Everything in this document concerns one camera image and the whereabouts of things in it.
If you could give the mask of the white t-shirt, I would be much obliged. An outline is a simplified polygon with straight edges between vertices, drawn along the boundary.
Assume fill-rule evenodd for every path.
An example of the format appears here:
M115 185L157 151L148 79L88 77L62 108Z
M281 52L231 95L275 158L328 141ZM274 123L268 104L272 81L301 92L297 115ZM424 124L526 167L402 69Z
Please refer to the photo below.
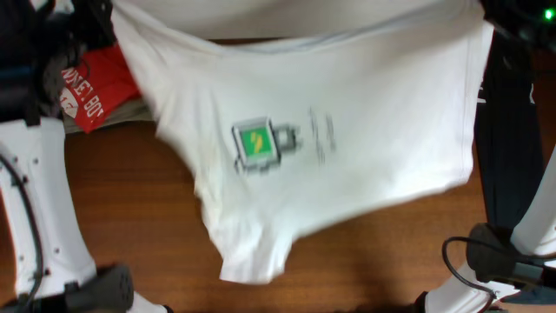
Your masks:
M158 136L193 175L224 281L269 283L297 239L471 175L493 34L477 1L236 46L130 1L112 23Z

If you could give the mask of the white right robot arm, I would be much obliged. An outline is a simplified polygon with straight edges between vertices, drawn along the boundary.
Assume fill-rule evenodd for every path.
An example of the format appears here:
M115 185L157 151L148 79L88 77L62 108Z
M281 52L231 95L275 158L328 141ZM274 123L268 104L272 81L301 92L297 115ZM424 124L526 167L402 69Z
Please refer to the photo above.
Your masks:
M480 124L491 120L489 137L480 141L488 223L476 224L460 269L449 262L449 237L441 252L451 276L438 289L424 292L412 312L489 312L493 304L551 304L555 301L555 162L540 167L529 130L538 124L526 109L504 121L505 109L491 105Z

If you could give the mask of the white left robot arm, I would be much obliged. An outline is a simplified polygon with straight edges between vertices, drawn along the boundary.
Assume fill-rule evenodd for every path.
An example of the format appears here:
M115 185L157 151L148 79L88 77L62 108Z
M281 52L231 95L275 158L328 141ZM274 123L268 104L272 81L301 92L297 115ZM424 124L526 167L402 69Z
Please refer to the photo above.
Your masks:
M123 264L97 267L64 161L62 73L114 44L109 1L1 4L1 198L16 259L4 312L162 312Z

